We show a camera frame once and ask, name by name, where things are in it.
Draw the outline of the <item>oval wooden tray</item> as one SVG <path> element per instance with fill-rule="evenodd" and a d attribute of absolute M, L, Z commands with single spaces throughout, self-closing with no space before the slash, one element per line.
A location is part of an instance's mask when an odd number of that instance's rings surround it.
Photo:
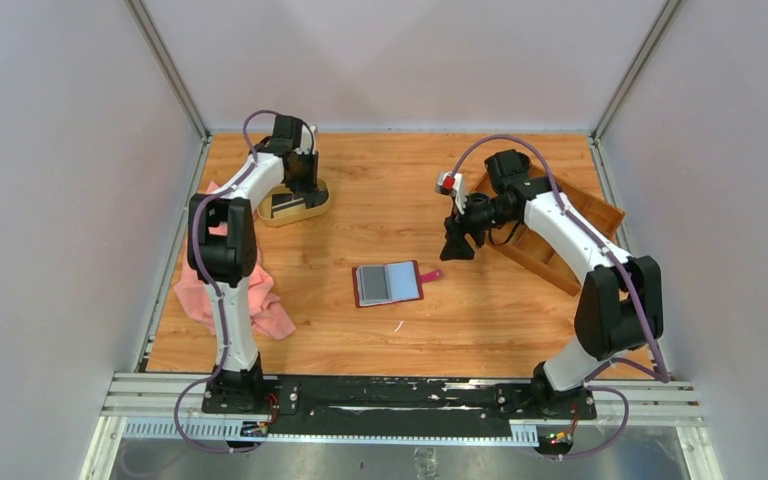
<path fill-rule="evenodd" d="M 272 188 L 256 212 L 266 226 L 277 228 L 324 215 L 330 201 L 328 184 L 319 178 L 315 189 L 308 193 L 294 193 L 284 185 Z"/>

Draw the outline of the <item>grey credit card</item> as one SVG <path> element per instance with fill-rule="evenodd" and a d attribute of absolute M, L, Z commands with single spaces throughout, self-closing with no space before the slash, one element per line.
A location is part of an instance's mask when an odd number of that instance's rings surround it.
<path fill-rule="evenodd" d="M 383 265 L 361 266 L 358 269 L 358 286 L 362 304 L 372 305 L 390 299 L 387 268 Z"/>

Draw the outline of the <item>red leather card holder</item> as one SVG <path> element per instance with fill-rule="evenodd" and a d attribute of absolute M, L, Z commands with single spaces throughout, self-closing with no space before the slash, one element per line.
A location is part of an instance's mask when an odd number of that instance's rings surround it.
<path fill-rule="evenodd" d="M 387 268 L 390 299 L 386 302 L 372 305 L 364 305 L 361 303 L 360 288 L 358 286 L 358 269 L 361 266 L 358 266 L 352 269 L 354 301 L 357 308 L 369 308 L 422 300 L 424 298 L 424 285 L 440 280 L 443 277 L 443 272 L 440 269 L 421 273 L 419 271 L 418 263 L 415 260 L 378 265 L 383 265 Z"/>

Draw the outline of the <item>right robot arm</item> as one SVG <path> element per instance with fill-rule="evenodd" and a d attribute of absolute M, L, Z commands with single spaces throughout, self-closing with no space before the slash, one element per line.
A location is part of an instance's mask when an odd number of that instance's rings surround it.
<path fill-rule="evenodd" d="M 531 403 L 556 417 L 610 361 L 663 333 L 661 269 L 650 256 L 635 257 L 600 233 L 573 206 L 553 176 L 534 176 L 527 155 L 498 152 L 485 161 L 492 195 L 469 193 L 459 172 L 444 171 L 437 193 L 451 198 L 440 258 L 471 260 L 493 229 L 525 226 L 560 255 L 581 285 L 574 337 L 534 370 Z"/>

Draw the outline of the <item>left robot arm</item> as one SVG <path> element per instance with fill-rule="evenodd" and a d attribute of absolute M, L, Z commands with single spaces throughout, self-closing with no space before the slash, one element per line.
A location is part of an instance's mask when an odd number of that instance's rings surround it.
<path fill-rule="evenodd" d="M 306 220 L 330 207 L 318 175 L 316 128 L 276 113 L 270 135 L 249 143 L 240 170 L 216 191 L 189 201 L 187 261 L 211 302 L 217 354 L 204 380 L 205 413 L 254 413 L 275 405 L 263 377 L 251 326 L 248 288 L 257 264 L 254 215 L 266 207 L 275 226 Z"/>

